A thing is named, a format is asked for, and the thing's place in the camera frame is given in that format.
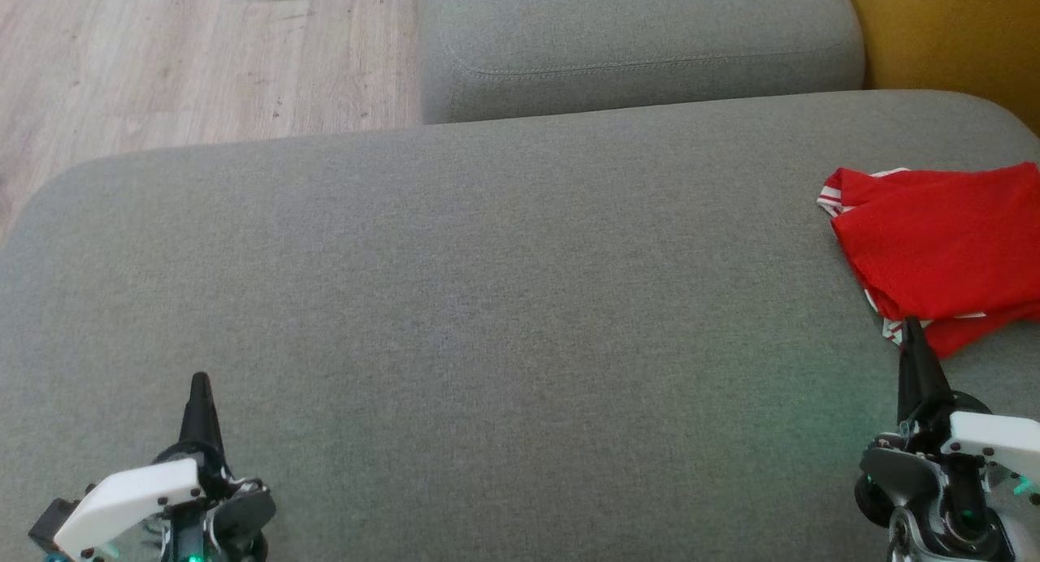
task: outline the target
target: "gray sofa cushion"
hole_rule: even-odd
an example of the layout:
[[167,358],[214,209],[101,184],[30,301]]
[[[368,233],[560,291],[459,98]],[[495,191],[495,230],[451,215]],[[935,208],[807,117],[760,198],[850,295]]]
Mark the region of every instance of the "gray sofa cushion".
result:
[[422,116],[858,88],[850,0],[419,0]]
[[[0,251],[0,528],[147,463],[211,374],[275,560],[874,561],[893,426],[814,199],[838,165],[1040,158],[965,96],[648,107],[83,164]],[[1035,325],[948,362],[1040,417]]]

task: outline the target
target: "wooden floor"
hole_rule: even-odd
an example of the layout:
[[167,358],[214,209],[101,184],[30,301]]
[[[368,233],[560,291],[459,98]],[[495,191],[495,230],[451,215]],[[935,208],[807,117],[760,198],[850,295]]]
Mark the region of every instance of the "wooden floor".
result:
[[0,0],[0,244],[68,167],[418,123],[416,0]]

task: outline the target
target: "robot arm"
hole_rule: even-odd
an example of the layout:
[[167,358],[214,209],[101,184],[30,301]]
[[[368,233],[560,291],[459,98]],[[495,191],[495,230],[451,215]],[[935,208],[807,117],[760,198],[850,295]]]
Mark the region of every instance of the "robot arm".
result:
[[888,559],[1040,562],[1029,533],[987,503],[1000,476],[1040,475],[1040,423],[953,390],[917,320],[904,329],[899,432],[867,446],[856,485],[862,513],[889,530]]
[[150,466],[107,477],[81,501],[55,500],[29,537],[48,561],[103,562],[103,554],[119,556],[109,540],[158,519],[162,562],[263,562],[260,530],[274,515],[263,482],[231,477],[209,378],[200,373],[178,443]]

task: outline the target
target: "mustard yellow fabric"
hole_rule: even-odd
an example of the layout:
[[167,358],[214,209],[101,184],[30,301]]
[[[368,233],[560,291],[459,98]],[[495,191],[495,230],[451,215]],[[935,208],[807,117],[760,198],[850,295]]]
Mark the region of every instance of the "mustard yellow fabric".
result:
[[985,97],[1040,134],[1040,0],[853,0],[866,83]]

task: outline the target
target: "red fabric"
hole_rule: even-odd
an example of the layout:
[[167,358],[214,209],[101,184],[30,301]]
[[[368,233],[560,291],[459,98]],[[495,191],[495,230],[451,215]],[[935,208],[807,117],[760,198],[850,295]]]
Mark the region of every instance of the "red fabric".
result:
[[[847,209],[832,220],[846,257],[885,317],[935,321],[940,357],[1018,318],[1040,320],[1040,171],[839,169]],[[957,318],[984,312],[985,317]]]

